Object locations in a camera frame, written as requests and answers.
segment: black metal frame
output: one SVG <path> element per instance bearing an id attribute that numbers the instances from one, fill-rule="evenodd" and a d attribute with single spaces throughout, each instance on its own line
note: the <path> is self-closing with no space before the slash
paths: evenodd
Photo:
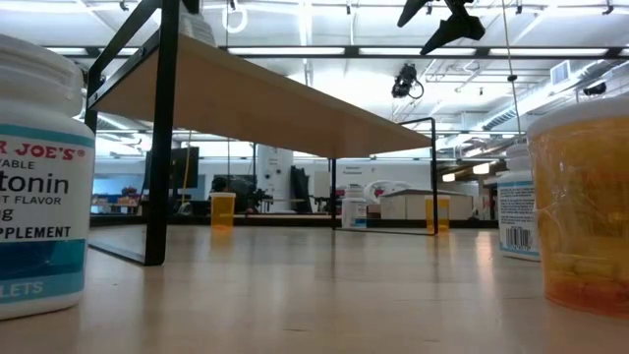
<path id="1" fill-rule="evenodd" d="M 385 233 L 394 235 L 417 235 L 417 236 L 437 236 L 439 234 L 439 211 L 438 211 L 438 192 L 437 192 L 437 170 L 436 170 L 436 122 L 434 118 L 419 118 L 410 121 L 399 123 L 400 125 L 409 125 L 430 121 L 430 186 L 432 188 L 432 227 L 434 233 L 427 232 L 402 232 L 402 231 L 384 231 L 373 229 L 347 229 L 336 228 L 336 159 L 332 159 L 332 193 L 331 193 L 331 208 L 332 213 L 332 229 L 337 231 L 347 232 L 373 232 L 373 233 Z"/>
<path id="2" fill-rule="evenodd" d="M 199 0 L 183 0 L 189 12 L 199 12 Z M 105 94 L 131 74 L 150 54 L 161 48 L 157 62 L 155 93 L 155 117 L 153 144 L 150 161 L 149 206 L 151 213 L 146 223 L 144 254 L 137 255 L 100 243 L 91 244 L 94 249 L 116 255 L 143 266 L 160 266 L 166 255 L 168 219 L 168 192 L 170 174 L 170 148 L 172 143 L 173 113 L 175 109 L 175 83 L 177 75 L 177 42 L 179 38 L 180 0 L 143 0 L 127 21 L 114 34 L 100 53 L 87 75 L 86 125 L 96 133 L 98 113 L 94 105 Z M 102 71 L 115 59 L 120 50 L 136 32 L 161 8 L 161 25 L 149 40 L 106 82 L 101 80 Z"/>

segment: white plastic bottle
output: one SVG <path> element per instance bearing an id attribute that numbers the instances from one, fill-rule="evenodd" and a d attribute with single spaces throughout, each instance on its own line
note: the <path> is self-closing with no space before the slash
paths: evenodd
<path id="1" fill-rule="evenodd" d="M 509 172 L 498 179 L 500 252 L 507 257 L 539 261 L 535 188 L 527 146 L 510 147 L 507 157 Z"/>
<path id="2" fill-rule="evenodd" d="M 367 200 L 363 196 L 363 187 L 348 187 L 345 190 L 341 207 L 343 210 L 343 228 L 361 229 L 367 227 Z"/>
<path id="3" fill-rule="evenodd" d="M 0 320 L 60 310 L 84 289 L 94 135 L 70 60 L 0 35 Z"/>

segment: wooden tabletop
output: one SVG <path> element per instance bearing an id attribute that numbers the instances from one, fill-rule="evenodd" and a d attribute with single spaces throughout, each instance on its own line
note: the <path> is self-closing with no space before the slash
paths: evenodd
<path id="1" fill-rule="evenodd" d="M 430 145 L 424 135 L 182 34 L 177 67 L 176 128 L 330 158 Z M 157 51 L 95 108 L 153 121 L 156 68 Z"/>

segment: bottle label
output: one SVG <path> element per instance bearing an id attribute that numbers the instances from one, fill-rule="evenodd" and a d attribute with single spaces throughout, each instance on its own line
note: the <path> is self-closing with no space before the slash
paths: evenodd
<path id="1" fill-rule="evenodd" d="M 94 139 L 0 124 L 0 304 L 83 290 Z"/>
<path id="2" fill-rule="evenodd" d="M 343 227 L 367 227 L 367 204 L 364 202 L 349 202 L 343 205 Z"/>
<path id="3" fill-rule="evenodd" d="M 535 188 L 531 181 L 498 183 L 500 250 L 538 257 Z"/>

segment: fluorescent light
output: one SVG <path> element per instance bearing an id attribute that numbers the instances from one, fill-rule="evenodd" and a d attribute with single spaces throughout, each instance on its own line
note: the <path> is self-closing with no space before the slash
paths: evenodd
<path id="1" fill-rule="evenodd" d="M 85 48 L 48 47 L 46 49 L 61 55 L 87 55 Z"/>
<path id="2" fill-rule="evenodd" d="M 607 48 L 512 48 L 511 55 L 531 55 L 531 56 L 590 56 L 603 55 Z M 508 55 L 507 48 L 493 48 L 489 55 Z"/>
<path id="3" fill-rule="evenodd" d="M 343 55 L 342 47 L 236 47 L 229 48 L 234 55 Z"/>
<path id="4" fill-rule="evenodd" d="M 129 127 L 127 127 L 126 125 L 122 124 L 122 123 L 118 123 L 115 120 L 109 118 L 109 117 L 105 117 L 102 114 L 98 114 L 98 119 L 102 119 L 105 122 L 111 124 L 112 126 L 118 128 L 118 129 L 129 129 Z"/>
<path id="5" fill-rule="evenodd" d="M 359 48 L 358 53 L 360 55 L 421 55 L 422 48 L 386 48 L 386 47 L 374 47 L 374 48 Z M 427 54 L 427 56 L 433 55 L 474 55 L 476 49 L 474 48 L 438 48 L 433 52 Z"/>
<path id="6" fill-rule="evenodd" d="M 489 164 L 484 163 L 482 165 L 476 165 L 473 168 L 474 174 L 488 174 L 489 173 Z"/>
<path id="7" fill-rule="evenodd" d="M 137 48 L 122 48 L 120 52 L 118 52 L 118 55 L 134 55 L 137 51 Z"/>
<path id="8" fill-rule="evenodd" d="M 475 48 L 437 48 L 426 55 L 431 56 L 431 55 L 474 55 L 474 54 L 476 54 Z"/>
<path id="9" fill-rule="evenodd" d="M 135 130 L 135 129 L 120 129 L 120 130 L 116 130 L 116 129 L 99 129 L 96 130 L 96 134 L 97 135 L 110 135 L 110 134 L 136 134 L 139 133 L 139 130 Z"/>
<path id="10" fill-rule="evenodd" d="M 443 175 L 443 182 L 454 182 L 456 180 L 456 175 L 454 173 Z"/>
<path id="11" fill-rule="evenodd" d="M 422 48 L 359 48 L 360 55 L 420 55 Z"/>

